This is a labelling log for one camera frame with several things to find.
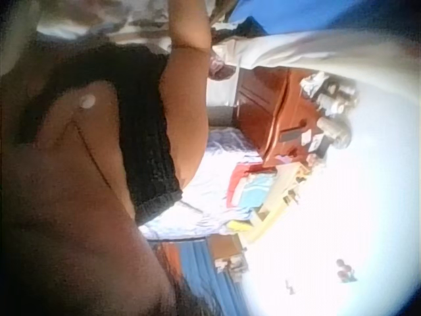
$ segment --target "wooden furniture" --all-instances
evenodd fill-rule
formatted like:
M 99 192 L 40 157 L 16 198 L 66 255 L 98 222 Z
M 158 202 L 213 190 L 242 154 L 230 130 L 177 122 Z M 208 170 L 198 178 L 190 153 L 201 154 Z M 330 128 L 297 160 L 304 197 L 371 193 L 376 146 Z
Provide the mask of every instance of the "wooden furniture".
M 234 123 L 256 146 L 264 167 L 305 162 L 310 143 L 302 145 L 302 134 L 322 132 L 315 106 L 301 96 L 299 83 L 310 74 L 284 67 L 240 70 Z
M 243 246 L 238 235 L 217 235 L 208 237 L 208 245 L 214 260 L 229 259 L 231 256 L 239 255 L 243 252 Z

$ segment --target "bedsheet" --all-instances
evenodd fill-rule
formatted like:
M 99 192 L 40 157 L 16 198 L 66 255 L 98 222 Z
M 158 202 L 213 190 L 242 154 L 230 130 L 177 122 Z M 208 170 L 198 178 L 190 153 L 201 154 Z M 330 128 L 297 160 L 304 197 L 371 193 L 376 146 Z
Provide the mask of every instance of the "bedsheet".
M 205 155 L 183 198 L 139 229 L 152 240 L 175 240 L 228 234 L 225 223 L 247 220 L 249 208 L 227 207 L 231 174 L 238 163 L 260 163 L 256 149 L 235 128 L 209 132 Z

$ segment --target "white wall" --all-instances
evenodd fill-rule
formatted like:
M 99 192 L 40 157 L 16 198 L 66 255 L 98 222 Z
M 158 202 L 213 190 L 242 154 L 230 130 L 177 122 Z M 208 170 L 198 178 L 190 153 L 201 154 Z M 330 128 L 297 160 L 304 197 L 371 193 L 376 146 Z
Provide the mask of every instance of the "white wall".
M 351 145 L 330 149 L 300 206 L 249 246 L 243 285 L 257 316 L 393 315 L 420 282 L 420 108 L 359 90 Z M 357 282 L 339 282 L 339 258 Z

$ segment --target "yellow object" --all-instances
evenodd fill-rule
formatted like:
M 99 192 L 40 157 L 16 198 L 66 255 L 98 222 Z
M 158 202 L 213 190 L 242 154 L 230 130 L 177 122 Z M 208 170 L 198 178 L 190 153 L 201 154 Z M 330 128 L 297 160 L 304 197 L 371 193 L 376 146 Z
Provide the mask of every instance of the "yellow object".
M 234 232 L 248 232 L 253 228 L 253 225 L 243 221 L 229 221 L 226 226 Z

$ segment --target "white dot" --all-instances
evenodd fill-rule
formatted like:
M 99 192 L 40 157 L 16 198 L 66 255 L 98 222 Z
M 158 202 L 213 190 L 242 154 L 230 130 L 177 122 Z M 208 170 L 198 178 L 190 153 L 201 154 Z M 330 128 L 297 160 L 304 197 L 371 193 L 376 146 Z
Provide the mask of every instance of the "white dot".
M 95 105 L 96 98 L 93 94 L 87 94 L 80 98 L 80 107 L 90 109 Z

